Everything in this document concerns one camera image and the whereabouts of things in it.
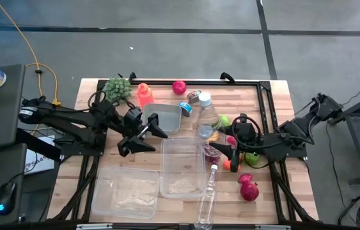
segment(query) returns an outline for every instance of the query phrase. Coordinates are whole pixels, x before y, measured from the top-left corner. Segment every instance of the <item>wooden table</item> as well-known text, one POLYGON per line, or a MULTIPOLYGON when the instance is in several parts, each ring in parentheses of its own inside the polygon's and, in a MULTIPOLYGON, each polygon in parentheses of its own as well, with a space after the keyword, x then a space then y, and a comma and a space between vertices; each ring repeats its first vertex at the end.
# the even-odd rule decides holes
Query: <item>wooden table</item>
MULTIPOLYGON (((86 109, 89 96, 96 91, 98 79, 82 79, 77 95, 75 109, 86 109)), ((271 81, 272 95, 278 123, 292 119, 293 107, 289 94, 287 81, 273 80, 271 81)), ((178 104, 186 101, 185 96, 188 92, 202 89, 208 91, 212 95, 212 102, 219 114, 228 115, 231 119, 238 116, 241 112, 245 112, 248 116, 255 119, 260 127, 262 127, 258 97, 256 89, 249 86, 189 86, 184 95, 175 95, 171 86, 152 86, 155 103, 160 104, 178 104)), ((269 113, 268 103, 265 93, 264 100, 266 111, 269 113)), ((136 104, 136 100, 132 98, 131 102, 136 104)), ((127 106, 119 106, 117 108, 120 114, 125 114, 127 106)), ((172 136, 195 136, 195 122, 198 116, 199 106, 193 107, 193 113, 189 118, 183 117, 180 132, 172 136)), ((124 166, 136 167, 143 169, 152 169, 160 171, 160 143, 161 139, 155 137, 147 137, 147 143, 156 147, 157 151, 153 153, 136 153, 123 158, 118 154, 117 142, 120 141, 121 135, 115 131, 109 130, 107 133, 107 143, 105 154, 100 158, 99 167, 107 166, 124 166)), ((81 168, 82 157, 70 157, 64 162, 60 169, 56 186, 54 188, 53 197, 49 209, 48 218, 59 213, 66 205, 76 190, 79 171, 81 168)), ((258 165, 265 164, 264 158, 260 160, 258 165)), ((288 158, 286 160, 288 177, 293 194, 297 200, 303 205, 306 211, 314 218, 318 219, 315 200, 308 171, 303 162, 298 159, 288 158)), ((274 224, 277 222, 274 197, 272 192, 269 168, 252 169, 243 165, 241 172, 229 172, 222 169, 221 165, 217 173, 217 203, 215 205, 214 222, 216 224, 274 224), (248 203, 244 201, 240 194, 240 185, 237 183, 238 177, 242 173, 251 173, 254 181, 257 182, 260 191, 259 197, 255 202, 248 203)), ((286 199, 281 191, 281 199, 285 217, 288 218, 286 207, 286 199)), ((80 214, 84 209, 86 193, 82 196, 80 214)), ((175 199, 166 199, 159 197, 157 201, 157 211, 154 218, 150 220, 141 220, 134 218, 107 217, 95 215, 91 213, 91 222, 172 222, 172 223, 193 223, 196 218, 198 209, 198 201, 181 201, 175 199)))

